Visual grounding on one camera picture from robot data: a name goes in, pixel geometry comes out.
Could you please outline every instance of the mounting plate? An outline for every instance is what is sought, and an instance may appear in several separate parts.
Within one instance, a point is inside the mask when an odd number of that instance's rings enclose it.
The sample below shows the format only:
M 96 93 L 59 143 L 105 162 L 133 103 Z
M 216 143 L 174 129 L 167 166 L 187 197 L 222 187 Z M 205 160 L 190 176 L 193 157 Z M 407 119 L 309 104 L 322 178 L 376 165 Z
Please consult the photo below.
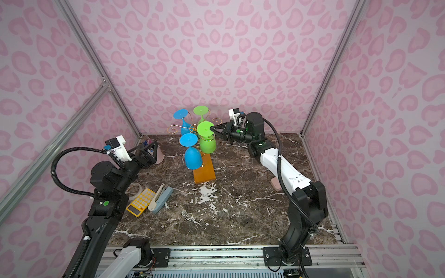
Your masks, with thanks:
M 168 267 L 170 260 L 170 248 L 155 248 L 152 249 L 153 255 L 156 258 L 153 267 Z
M 303 265 L 311 266 L 312 259 L 309 253 L 309 248 L 304 248 L 303 252 Z M 279 247 L 264 247 L 263 248 L 263 258 L 265 266 L 280 266 L 283 265 L 281 259 L 283 258 L 283 252 Z

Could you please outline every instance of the pink sponge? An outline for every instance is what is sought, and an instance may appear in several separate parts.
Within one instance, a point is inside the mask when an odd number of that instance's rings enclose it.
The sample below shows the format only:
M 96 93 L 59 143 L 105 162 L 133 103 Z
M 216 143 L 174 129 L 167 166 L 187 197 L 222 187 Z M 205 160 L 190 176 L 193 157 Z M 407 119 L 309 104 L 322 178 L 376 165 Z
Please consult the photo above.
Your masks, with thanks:
M 282 191 L 281 186 L 279 185 L 279 181 L 278 181 L 277 177 L 271 179 L 271 185 L 275 189 L 275 191 L 278 191 L 278 192 Z

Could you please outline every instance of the pink leopard print wall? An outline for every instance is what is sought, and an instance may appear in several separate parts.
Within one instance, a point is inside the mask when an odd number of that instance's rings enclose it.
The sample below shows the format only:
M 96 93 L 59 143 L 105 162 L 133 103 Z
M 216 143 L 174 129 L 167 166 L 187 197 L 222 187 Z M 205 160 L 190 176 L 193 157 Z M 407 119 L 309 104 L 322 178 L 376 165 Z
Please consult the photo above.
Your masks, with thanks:
M 298 132 L 355 0 L 70 3 L 142 132 L 197 105 Z
M 118 135 L 127 140 L 127 148 L 135 146 L 136 136 L 106 95 L 66 148 L 101 149 L 105 140 Z M 107 159 L 97 153 L 73 152 L 62 158 L 57 173 L 65 185 L 92 192 L 90 170 Z M 0 277 L 61 277 L 82 237 L 81 222 L 91 202 L 89 197 L 58 188 L 48 168 L 0 227 Z
M 445 276 L 444 10 L 371 1 L 307 136 L 376 278 Z
M 98 88 L 51 0 L 0 4 L 0 200 Z

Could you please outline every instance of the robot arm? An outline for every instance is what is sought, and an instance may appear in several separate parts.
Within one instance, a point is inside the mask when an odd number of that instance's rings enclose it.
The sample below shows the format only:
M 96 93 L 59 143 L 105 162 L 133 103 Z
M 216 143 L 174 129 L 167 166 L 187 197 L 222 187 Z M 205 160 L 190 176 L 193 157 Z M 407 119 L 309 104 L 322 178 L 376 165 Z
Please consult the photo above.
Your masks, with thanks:
M 95 187 L 94 201 L 88 212 L 88 217 L 82 223 L 83 239 L 79 243 L 68 268 L 64 272 L 65 278 L 93 278 L 101 261 L 105 247 L 122 219 L 128 202 L 125 191 L 138 178 L 141 169 L 156 163 L 158 143 L 144 142 L 134 149 L 126 151 L 122 136 L 105 142 L 105 150 L 91 148 L 71 148 L 63 151 L 54 160 L 52 168 L 57 168 L 58 159 L 63 155 L 77 150 L 94 151 L 111 155 L 119 166 L 116 168 L 110 161 L 101 161 L 91 169 L 90 183 Z M 54 171 L 53 180 L 56 182 L 57 173 Z M 72 189 L 59 184 L 63 190 Z M 148 240 L 130 240 L 125 245 L 125 252 L 113 264 L 116 269 L 113 275 L 125 273 L 135 265 L 148 265 L 152 261 L 152 252 Z
M 261 154 L 260 163 L 269 169 L 274 176 L 277 175 L 278 149 L 267 149 Z M 281 175 L 284 185 L 290 194 L 294 193 L 297 188 L 303 189 L 311 185 L 311 180 L 303 176 L 295 169 L 283 156 L 281 156 Z
M 279 149 L 265 137 L 265 120 L 260 113 L 252 112 L 246 115 L 239 109 L 231 109 L 229 115 L 229 122 L 210 129 L 216 137 L 231 144 L 234 141 L 247 143 L 250 156 L 281 179 L 280 185 L 291 204 L 287 212 L 289 229 L 281 239 L 280 247 L 282 259 L 286 263 L 293 263 L 309 240 L 310 231 L 317 231 L 317 224 L 328 216 L 325 187 L 320 181 L 312 182 L 279 155 Z

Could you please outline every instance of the calculator screen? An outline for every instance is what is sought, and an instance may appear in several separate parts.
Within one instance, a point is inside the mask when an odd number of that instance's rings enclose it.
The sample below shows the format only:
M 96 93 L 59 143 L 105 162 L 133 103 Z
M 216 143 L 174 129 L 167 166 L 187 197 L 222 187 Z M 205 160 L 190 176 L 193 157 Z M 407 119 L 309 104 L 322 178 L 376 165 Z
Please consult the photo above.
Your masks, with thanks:
M 138 215 L 138 214 L 141 213 L 139 210 L 137 210 L 137 209 L 136 209 L 134 206 L 132 206 L 132 205 L 129 205 L 129 206 L 128 206 L 128 210 L 131 211 L 132 213 L 136 214 L 136 215 Z

